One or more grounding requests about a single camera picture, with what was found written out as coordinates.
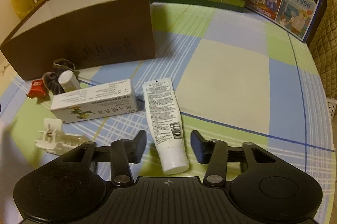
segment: electrical socket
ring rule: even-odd
[[[332,120],[336,112],[337,100],[334,98],[326,98],[326,102],[328,104],[329,114]]]

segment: white square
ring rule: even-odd
[[[175,94],[181,112],[269,133],[267,56],[202,39]]]

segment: white medicine box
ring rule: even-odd
[[[51,112],[63,123],[99,119],[137,111],[129,79],[56,95]]]

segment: beige fabric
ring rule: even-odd
[[[337,0],[327,0],[326,11],[309,50],[327,97],[337,95]]]

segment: dark fabric item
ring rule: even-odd
[[[66,59],[57,59],[53,61],[53,72],[46,72],[43,74],[42,79],[46,88],[53,93],[59,95],[65,93],[62,86],[59,84],[59,76],[66,70],[75,71],[75,66],[71,61]]]

